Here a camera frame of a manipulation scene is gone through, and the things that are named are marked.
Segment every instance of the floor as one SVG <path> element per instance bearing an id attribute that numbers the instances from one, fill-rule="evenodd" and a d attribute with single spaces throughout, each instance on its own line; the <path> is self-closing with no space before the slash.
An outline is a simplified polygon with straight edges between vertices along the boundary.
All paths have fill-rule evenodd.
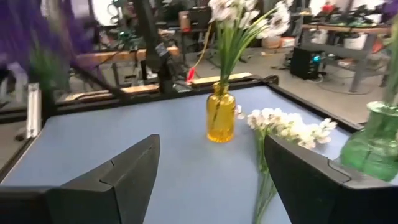
<path id="1" fill-rule="evenodd" d="M 352 81 L 352 72 L 328 67 L 326 68 L 328 75 L 321 80 L 322 82 L 309 82 L 293 77 L 288 70 L 271 69 L 271 66 L 282 65 L 283 53 L 262 56 L 261 52 L 261 49 L 248 49 L 244 53 L 244 58 L 250 57 L 250 59 L 247 63 L 238 62 L 234 73 L 250 72 L 262 77 L 278 75 L 280 86 L 285 90 L 352 123 L 365 122 L 368 116 L 366 104 L 381 99 L 383 91 L 383 88 L 379 87 L 381 77 L 363 80 L 358 93 L 350 94 L 348 88 Z M 196 61 L 196 54 L 187 55 L 189 65 L 195 64 Z M 124 65 L 120 76 L 131 73 L 131 65 Z M 114 83 L 109 66 L 104 66 L 104 74 L 109 82 Z M 211 77 L 218 75 L 219 70 L 207 60 L 202 60 L 197 66 L 197 74 L 197 78 Z M 79 80 L 72 80 L 74 91 L 81 91 L 82 88 L 83 84 Z M 14 136 L 23 126 L 24 123 L 0 125 L 0 167 L 20 147 L 21 144 L 14 141 Z"/>

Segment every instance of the blue table surface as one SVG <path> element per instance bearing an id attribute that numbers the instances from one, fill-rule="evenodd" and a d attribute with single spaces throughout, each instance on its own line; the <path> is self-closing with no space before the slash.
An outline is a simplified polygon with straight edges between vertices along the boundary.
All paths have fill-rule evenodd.
<path id="1" fill-rule="evenodd" d="M 265 86 L 232 94 L 248 113 L 281 108 L 300 113 L 308 124 L 322 120 Z M 251 223 L 258 181 L 253 132 L 245 121 L 237 121 L 231 142 L 209 142 L 205 135 L 207 96 L 53 117 L 1 184 L 59 186 L 148 135 L 160 134 L 159 171 L 145 224 Z M 335 159 L 348 136 L 336 129 L 332 142 L 315 151 Z M 278 195 L 263 223 L 290 223 Z"/>

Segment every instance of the yellow glass vase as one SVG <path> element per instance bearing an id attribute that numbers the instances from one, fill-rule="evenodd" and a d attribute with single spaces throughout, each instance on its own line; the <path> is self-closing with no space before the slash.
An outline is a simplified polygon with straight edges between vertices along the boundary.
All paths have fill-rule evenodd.
<path id="1" fill-rule="evenodd" d="M 214 83 L 214 93 L 207 98 L 207 138 L 214 142 L 228 142 L 234 137 L 235 97 L 228 93 L 228 85 Z"/>

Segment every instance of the black metal frame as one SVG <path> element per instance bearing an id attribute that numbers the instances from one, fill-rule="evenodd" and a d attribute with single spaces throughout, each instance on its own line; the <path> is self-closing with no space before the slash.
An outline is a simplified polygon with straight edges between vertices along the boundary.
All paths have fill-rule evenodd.
<path id="1" fill-rule="evenodd" d="M 161 100 L 171 100 L 177 98 L 183 98 L 188 96 L 203 95 L 213 92 L 212 84 L 214 82 L 193 84 L 192 91 L 185 93 L 170 93 L 161 94 L 158 90 L 150 90 L 147 92 L 132 93 L 128 94 L 130 97 L 126 100 L 119 100 L 114 96 L 99 96 L 97 98 L 80 99 L 75 101 L 68 101 L 59 103 L 57 106 L 57 111 L 51 116 L 59 116 L 71 113 L 81 113 L 94 110 L 102 110 L 108 108 L 115 108 L 127 105 L 139 105 L 141 103 L 149 103 Z M 329 113 L 326 110 L 319 108 L 318 106 L 299 98 L 286 90 L 281 89 L 279 86 L 279 79 L 277 76 L 272 75 L 266 78 L 261 78 L 258 76 L 250 76 L 246 78 L 240 78 L 236 80 L 231 80 L 229 84 L 230 90 L 238 90 L 243 88 L 250 88 L 255 86 L 266 86 L 277 94 L 283 96 L 284 98 L 298 104 L 299 106 L 309 110 L 311 113 L 321 117 L 321 118 L 331 118 L 338 123 L 338 127 L 344 129 L 350 133 L 360 130 L 361 126 L 357 124 L 350 123 L 336 115 Z M 1 123 L 12 123 L 16 121 L 26 120 L 26 109 L 17 109 L 14 111 L 2 111 L 0 112 L 0 124 Z M 11 169 L 18 163 L 19 159 L 26 152 L 27 148 L 31 145 L 34 139 L 28 139 L 24 145 L 11 157 L 11 159 L 6 163 L 6 165 L 0 169 L 0 182 L 8 175 Z"/>

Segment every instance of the green glass vase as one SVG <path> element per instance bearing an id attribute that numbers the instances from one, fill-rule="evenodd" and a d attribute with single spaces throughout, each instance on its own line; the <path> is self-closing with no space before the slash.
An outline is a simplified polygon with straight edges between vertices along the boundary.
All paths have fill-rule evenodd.
<path id="1" fill-rule="evenodd" d="M 368 108 L 368 123 L 348 139 L 340 162 L 389 182 L 398 173 L 398 107 L 372 102 Z"/>

